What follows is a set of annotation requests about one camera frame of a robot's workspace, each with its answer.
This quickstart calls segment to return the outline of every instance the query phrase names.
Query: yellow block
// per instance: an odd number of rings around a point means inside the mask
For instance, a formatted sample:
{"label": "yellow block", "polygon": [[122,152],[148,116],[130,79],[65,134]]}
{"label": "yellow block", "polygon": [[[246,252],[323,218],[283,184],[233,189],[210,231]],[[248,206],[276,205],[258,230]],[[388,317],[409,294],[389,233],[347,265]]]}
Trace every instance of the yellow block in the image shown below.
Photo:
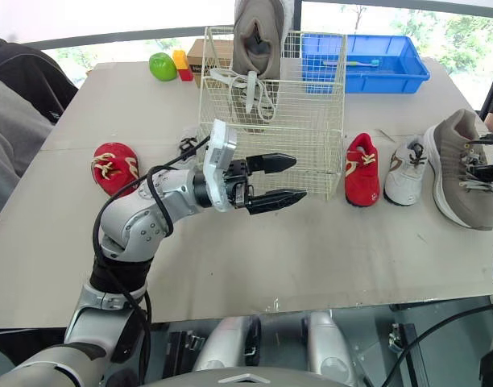
{"label": "yellow block", "polygon": [[175,50],[173,52],[173,61],[177,70],[189,69],[188,57],[185,55],[184,50]]}

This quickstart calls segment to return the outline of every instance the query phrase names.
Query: table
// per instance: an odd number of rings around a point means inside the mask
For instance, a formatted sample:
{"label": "table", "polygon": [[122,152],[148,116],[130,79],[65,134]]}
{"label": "table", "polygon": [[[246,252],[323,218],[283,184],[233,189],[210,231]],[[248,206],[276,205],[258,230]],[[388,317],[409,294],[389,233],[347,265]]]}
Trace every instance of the table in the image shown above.
{"label": "table", "polygon": [[[381,183],[406,135],[469,108],[445,70],[425,64],[431,79],[416,94],[346,95],[345,143],[361,131],[373,136]],[[91,72],[0,215],[0,328],[67,325],[92,268],[91,229],[106,200],[89,172],[93,150],[127,143],[145,171],[176,155],[178,131],[197,123],[197,107],[192,82],[158,82],[145,63]],[[493,231],[444,218],[432,183],[428,168],[412,207],[350,206],[340,182],[330,202],[307,197],[268,214],[209,209],[185,218],[148,275],[153,320],[493,293]]]}

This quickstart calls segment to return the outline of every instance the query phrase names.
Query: red shoe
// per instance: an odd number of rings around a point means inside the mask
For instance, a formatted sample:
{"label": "red shoe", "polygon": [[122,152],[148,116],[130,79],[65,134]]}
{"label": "red shoe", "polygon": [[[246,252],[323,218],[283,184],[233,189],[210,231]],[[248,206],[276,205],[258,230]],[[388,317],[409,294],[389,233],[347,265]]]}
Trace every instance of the red shoe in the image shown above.
{"label": "red shoe", "polygon": [[367,133],[358,135],[346,152],[345,196],[353,206],[368,207],[379,200],[377,149]]}
{"label": "red shoe", "polygon": [[[91,170],[94,180],[110,196],[139,177],[137,156],[121,143],[105,143],[94,151]],[[121,196],[135,191],[130,187]]]}

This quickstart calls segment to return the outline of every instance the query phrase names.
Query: blue bin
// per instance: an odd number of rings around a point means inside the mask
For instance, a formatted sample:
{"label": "blue bin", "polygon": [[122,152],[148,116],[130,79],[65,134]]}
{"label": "blue bin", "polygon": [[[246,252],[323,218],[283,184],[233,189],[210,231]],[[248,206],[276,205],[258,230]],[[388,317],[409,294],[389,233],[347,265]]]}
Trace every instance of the blue bin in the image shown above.
{"label": "blue bin", "polygon": [[[336,74],[341,36],[302,35],[302,79],[332,82]],[[346,93],[415,93],[429,71],[416,53],[407,36],[348,35],[347,62],[370,64],[377,67],[346,67]],[[330,94],[331,85],[306,85],[308,93]]]}

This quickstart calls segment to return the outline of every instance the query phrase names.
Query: white wire basket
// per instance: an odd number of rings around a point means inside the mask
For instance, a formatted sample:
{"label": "white wire basket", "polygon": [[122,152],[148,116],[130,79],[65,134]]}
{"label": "white wire basket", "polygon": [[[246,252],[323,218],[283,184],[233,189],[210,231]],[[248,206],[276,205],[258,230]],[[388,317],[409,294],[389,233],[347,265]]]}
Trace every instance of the white wire basket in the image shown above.
{"label": "white wire basket", "polygon": [[[330,60],[321,60],[321,56],[317,56],[318,61],[303,59],[304,51],[316,50],[304,50],[309,41],[305,37],[310,35],[335,37],[330,41],[336,47],[326,50],[337,53],[332,74],[331,68],[326,68]],[[330,199],[342,174],[346,36],[289,32],[281,57],[280,79],[263,80],[267,88],[278,90],[275,114],[269,123],[251,119],[252,114],[241,116],[234,108],[230,87],[209,75],[213,68],[232,68],[233,38],[231,27],[205,29],[198,139],[210,134],[214,119],[225,121],[238,133],[235,158],[281,152],[297,159],[295,166],[282,173],[254,173],[251,184],[256,194],[293,188],[306,189],[310,194]],[[315,77],[312,81],[303,81],[303,69],[309,74],[310,66]]]}

